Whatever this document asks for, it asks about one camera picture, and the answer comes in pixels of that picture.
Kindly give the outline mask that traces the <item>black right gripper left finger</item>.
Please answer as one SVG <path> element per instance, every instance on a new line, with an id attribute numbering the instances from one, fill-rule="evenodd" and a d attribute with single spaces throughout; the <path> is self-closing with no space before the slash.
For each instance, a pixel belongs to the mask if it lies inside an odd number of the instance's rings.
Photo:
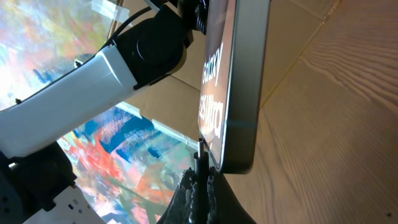
<path id="1" fill-rule="evenodd" d="M 157 224 L 192 224 L 197 212 L 197 183 L 192 168 L 184 170 L 173 197 Z"/>

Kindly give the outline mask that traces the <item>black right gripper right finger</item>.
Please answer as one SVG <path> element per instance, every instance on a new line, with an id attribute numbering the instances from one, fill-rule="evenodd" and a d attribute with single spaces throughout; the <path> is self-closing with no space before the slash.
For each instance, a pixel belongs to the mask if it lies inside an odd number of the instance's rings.
<path id="1" fill-rule="evenodd" d="M 243 209 L 223 174 L 210 167 L 207 224 L 256 224 Z"/>

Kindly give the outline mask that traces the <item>Galaxy S25 Ultra smartphone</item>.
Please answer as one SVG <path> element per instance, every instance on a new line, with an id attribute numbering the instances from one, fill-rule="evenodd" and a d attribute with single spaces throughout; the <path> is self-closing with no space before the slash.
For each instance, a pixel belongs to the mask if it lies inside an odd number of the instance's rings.
<path id="1" fill-rule="evenodd" d="M 254 161 L 270 0 L 208 1 L 198 128 L 216 169 Z"/>

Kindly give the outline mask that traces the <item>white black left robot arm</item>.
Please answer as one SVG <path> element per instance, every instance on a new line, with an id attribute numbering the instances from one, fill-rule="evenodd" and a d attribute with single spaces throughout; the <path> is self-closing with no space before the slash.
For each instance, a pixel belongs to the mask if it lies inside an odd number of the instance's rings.
<path id="1" fill-rule="evenodd" d="M 101 223 L 58 140 L 180 70 L 208 1 L 148 1 L 155 16 L 123 22 L 86 62 L 1 111 L 1 221 Z"/>

